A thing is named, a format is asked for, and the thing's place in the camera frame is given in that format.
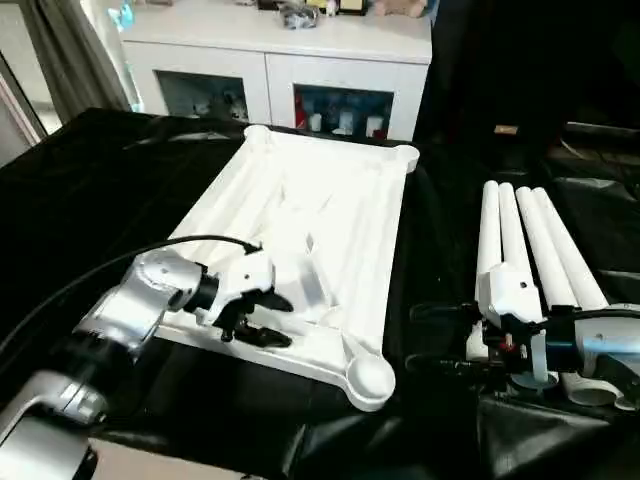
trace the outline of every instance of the glass cabinet door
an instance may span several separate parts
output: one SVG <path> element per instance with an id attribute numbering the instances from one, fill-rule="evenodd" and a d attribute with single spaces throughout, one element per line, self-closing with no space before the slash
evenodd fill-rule
<path id="1" fill-rule="evenodd" d="M 274 125 L 411 140 L 428 65 L 266 55 Z"/>
<path id="2" fill-rule="evenodd" d="M 293 86 L 296 128 L 354 138 L 386 139 L 392 92 Z"/>
<path id="3" fill-rule="evenodd" d="M 156 70 L 169 115 L 248 122 L 241 78 Z"/>
<path id="4" fill-rule="evenodd" d="M 264 54 L 124 41 L 145 113 L 271 123 Z"/>

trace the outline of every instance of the small figurine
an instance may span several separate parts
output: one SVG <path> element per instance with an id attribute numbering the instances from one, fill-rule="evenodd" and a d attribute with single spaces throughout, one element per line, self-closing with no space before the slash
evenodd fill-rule
<path id="1" fill-rule="evenodd" d="M 336 0 L 327 0 L 327 17 L 335 17 L 338 13 L 338 2 Z"/>

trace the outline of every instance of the curtain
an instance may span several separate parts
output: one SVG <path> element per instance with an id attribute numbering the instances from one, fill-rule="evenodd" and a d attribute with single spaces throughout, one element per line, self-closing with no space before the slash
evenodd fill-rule
<path id="1" fill-rule="evenodd" d="M 131 109 L 79 0 L 21 0 L 20 6 L 63 123 L 91 107 Z"/>

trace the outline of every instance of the white plastic tray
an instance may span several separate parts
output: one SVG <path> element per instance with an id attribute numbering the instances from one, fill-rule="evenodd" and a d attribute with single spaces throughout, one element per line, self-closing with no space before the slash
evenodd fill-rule
<path id="1" fill-rule="evenodd" d="M 200 327 L 185 312 L 167 315 L 156 336 L 337 385 L 357 408 L 377 410 L 395 388 L 382 338 L 405 176 L 419 152 L 263 126 L 248 127 L 245 137 L 172 237 L 215 233 L 263 242 L 284 296 L 296 294 L 286 282 L 299 262 L 290 259 L 304 258 L 322 286 L 320 300 L 293 299 L 293 313 L 257 307 L 249 317 L 290 336 L 285 349 L 222 343 L 218 328 Z M 244 253 L 215 242 L 177 250 L 212 272 Z"/>

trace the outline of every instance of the table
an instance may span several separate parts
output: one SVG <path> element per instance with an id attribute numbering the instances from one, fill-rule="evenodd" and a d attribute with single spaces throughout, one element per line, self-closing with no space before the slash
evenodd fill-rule
<path id="1" fill-rule="evenodd" d="M 166 238 L 241 142 L 214 121 L 90 110 L 0 170 L 7 332 L 39 300 L 101 261 Z M 212 132 L 229 136 L 216 139 Z M 153 340 L 95 435 L 268 478 L 634 478 L 637 419 L 544 401 L 478 395 L 437 370 L 406 371 L 432 353 L 417 304 L 471 300 L 482 184 L 543 185 L 610 300 L 640 302 L 637 168 L 572 159 L 527 163 L 473 146 L 426 144 L 408 178 L 387 310 L 385 352 L 396 395 L 379 412 L 350 406 L 337 388 L 233 358 Z M 0 358 L 10 398 L 54 339 L 70 331 L 114 268 L 39 317 Z M 205 382 L 214 383 L 216 393 Z"/>

